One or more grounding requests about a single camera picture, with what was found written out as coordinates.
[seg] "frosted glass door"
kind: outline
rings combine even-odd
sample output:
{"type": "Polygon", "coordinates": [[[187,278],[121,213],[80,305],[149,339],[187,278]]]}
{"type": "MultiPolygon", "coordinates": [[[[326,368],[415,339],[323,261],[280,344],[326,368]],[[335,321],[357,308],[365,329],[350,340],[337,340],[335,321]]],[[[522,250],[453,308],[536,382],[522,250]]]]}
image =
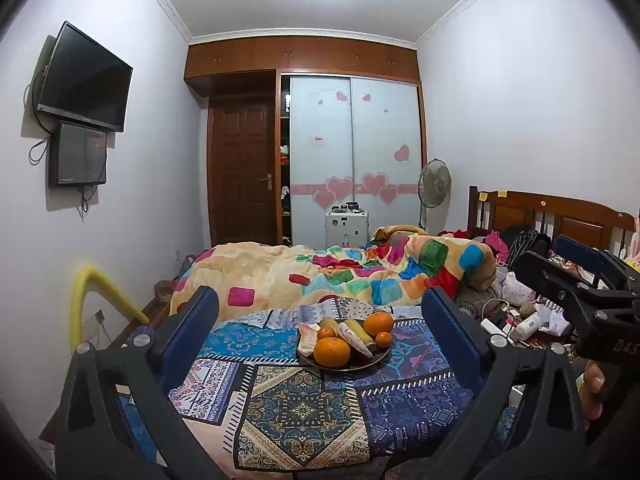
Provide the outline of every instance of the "frosted glass door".
{"type": "Polygon", "coordinates": [[[325,216],[353,197],[349,79],[292,77],[290,112],[293,244],[325,249],[325,216]]]}
{"type": "Polygon", "coordinates": [[[369,211],[369,235],[380,226],[416,225],[422,168],[417,88],[351,79],[355,199],[369,211]]]}

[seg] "human hand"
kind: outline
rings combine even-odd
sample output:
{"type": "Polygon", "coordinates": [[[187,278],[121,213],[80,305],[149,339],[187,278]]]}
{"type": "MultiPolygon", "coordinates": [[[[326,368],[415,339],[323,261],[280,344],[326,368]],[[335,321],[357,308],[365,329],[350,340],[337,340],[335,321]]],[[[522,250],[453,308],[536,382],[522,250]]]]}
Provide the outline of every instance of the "human hand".
{"type": "Polygon", "coordinates": [[[592,420],[602,415],[602,404],[596,394],[604,385],[604,374],[595,361],[589,361],[584,369],[584,383],[580,387],[578,396],[584,416],[584,429],[588,430],[592,420]]]}

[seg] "metal screw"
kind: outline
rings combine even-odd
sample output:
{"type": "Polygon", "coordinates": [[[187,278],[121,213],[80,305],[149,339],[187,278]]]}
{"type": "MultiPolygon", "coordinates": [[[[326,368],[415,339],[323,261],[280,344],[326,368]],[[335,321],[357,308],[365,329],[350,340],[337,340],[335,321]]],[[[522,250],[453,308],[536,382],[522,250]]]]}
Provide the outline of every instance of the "metal screw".
{"type": "Polygon", "coordinates": [[[151,342],[149,334],[138,334],[133,338],[133,344],[135,346],[146,346],[151,342]]]}
{"type": "Polygon", "coordinates": [[[89,343],[80,343],[78,346],[76,346],[76,352],[78,352],[79,354],[86,354],[90,348],[91,345],[89,345],[89,343]]]}
{"type": "Polygon", "coordinates": [[[554,354],[562,355],[562,354],[564,354],[566,349],[560,343],[555,342],[555,343],[551,343],[551,351],[554,354]]]}
{"type": "Polygon", "coordinates": [[[496,348],[504,348],[505,346],[507,346],[507,338],[500,334],[493,334],[489,338],[489,342],[496,348]]]}

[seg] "colorful blanket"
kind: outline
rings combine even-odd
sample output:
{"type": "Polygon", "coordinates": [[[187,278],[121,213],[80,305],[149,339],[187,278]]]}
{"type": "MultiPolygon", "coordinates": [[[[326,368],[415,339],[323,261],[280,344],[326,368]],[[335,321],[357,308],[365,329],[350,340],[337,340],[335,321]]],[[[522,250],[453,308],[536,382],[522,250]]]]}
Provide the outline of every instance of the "colorful blanket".
{"type": "MultiPolygon", "coordinates": [[[[433,448],[472,394],[456,381],[420,306],[334,299],[224,323],[169,398],[229,478],[319,479],[336,468],[332,477],[364,480],[379,478],[393,454],[433,448]],[[379,364],[346,374],[297,361],[300,322],[375,310],[396,318],[394,345],[379,364]]],[[[161,462],[132,403],[125,397],[141,449],[161,462]]]]}
{"type": "Polygon", "coordinates": [[[380,228],[359,249],[335,246],[315,251],[254,242],[217,246],[201,254],[179,280],[171,314],[201,285],[218,293],[218,320],[224,321],[331,297],[375,305],[418,304],[433,285],[455,298],[461,283],[485,290],[495,279],[494,256],[487,245],[415,231],[410,226],[380,228]]]}

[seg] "fruit plate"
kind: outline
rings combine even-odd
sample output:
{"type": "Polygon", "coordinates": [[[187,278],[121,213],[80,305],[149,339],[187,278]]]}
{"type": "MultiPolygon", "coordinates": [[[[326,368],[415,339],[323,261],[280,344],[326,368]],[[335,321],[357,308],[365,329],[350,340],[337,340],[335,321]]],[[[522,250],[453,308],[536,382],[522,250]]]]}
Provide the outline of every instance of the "fruit plate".
{"type": "MultiPolygon", "coordinates": [[[[335,321],[336,323],[342,323],[343,321],[346,321],[346,319],[336,319],[335,321]]],[[[356,321],[360,323],[361,326],[364,325],[364,320],[357,319],[356,321]]],[[[351,358],[344,368],[328,368],[316,363],[316,361],[312,357],[313,354],[311,354],[310,357],[304,357],[302,354],[300,354],[298,352],[299,343],[300,332],[298,332],[298,338],[296,339],[296,354],[298,354],[298,360],[301,363],[316,366],[318,368],[322,368],[322,370],[328,370],[330,372],[353,372],[355,370],[363,370],[364,368],[369,368],[377,362],[382,361],[382,359],[384,359],[391,350],[391,346],[393,346],[393,344],[391,344],[391,346],[388,346],[387,348],[378,348],[375,352],[373,352],[372,357],[364,357],[364,355],[358,352],[355,348],[351,348],[351,358]]]]}

